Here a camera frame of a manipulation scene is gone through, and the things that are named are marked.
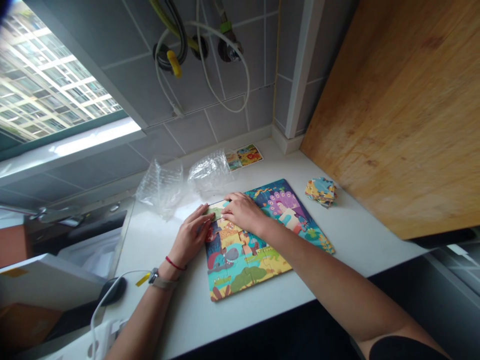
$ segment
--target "faucet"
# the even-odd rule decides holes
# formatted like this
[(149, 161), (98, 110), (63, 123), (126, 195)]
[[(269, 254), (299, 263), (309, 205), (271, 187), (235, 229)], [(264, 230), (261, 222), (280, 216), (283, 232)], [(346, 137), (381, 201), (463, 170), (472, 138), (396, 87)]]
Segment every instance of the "faucet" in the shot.
[(57, 223), (72, 228), (77, 227), (83, 221), (80, 206), (67, 206), (60, 210), (41, 207), (38, 210), (25, 209), (18, 206), (0, 204), (0, 210), (7, 210), (30, 216), (30, 220), (38, 219), (43, 224)]

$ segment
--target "windowsill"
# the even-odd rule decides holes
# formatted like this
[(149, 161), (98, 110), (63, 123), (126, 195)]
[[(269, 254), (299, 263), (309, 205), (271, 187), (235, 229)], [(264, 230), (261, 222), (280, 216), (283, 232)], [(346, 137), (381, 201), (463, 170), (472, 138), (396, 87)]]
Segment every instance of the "windowsill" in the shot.
[(0, 186), (143, 138), (144, 132), (126, 117), (36, 148), (0, 162)]

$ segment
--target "black sleeve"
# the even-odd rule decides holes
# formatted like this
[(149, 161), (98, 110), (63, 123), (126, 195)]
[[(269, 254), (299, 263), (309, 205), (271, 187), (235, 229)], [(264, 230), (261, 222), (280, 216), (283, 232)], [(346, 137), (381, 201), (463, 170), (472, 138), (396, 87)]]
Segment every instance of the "black sleeve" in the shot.
[(403, 336), (387, 336), (378, 340), (370, 350), (370, 360), (448, 360), (430, 346)]

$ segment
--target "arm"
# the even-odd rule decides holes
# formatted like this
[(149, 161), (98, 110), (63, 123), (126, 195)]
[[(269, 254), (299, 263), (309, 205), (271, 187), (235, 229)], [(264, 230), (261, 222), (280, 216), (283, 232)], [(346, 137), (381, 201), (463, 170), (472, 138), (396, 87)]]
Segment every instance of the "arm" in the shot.
[[(202, 215), (208, 205), (200, 205), (180, 227), (168, 257), (184, 268), (199, 252), (205, 241), (213, 213)], [(164, 261), (158, 268), (158, 276), (165, 280), (178, 280), (181, 271)], [(172, 297), (172, 289), (149, 286), (125, 328), (106, 355), (106, 360), (151, 359), (162, 330), (165, 314)]]
[(448, 356), (400, 306), (351, 267), (267, 217), (246, 195), (227, 195), (223, 217), (274, 247), (368, 359), (379, 339), (398, 335)]

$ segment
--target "red string bracelet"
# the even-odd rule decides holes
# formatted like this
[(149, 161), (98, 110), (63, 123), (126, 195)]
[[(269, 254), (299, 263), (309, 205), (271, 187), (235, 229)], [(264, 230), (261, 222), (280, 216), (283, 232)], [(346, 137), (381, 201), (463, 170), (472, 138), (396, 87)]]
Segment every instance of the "red string bracelet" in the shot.
[(168, 256), (165, 256), (165, 260), (167, 260), (167, 261), (170, 263), (170, 265), (172, 265), (175, 269), (178, 269), (178, 270), (180, 270), (180, 271), (185, 271), (185, 270), (187, 270), (187, 267), (186, 267), (186, 266), (185, 266), (185, 268), (181, 268), (180, 266), (175, 265), (175, 264), (172, 262), (172, 260), (169, 259)]

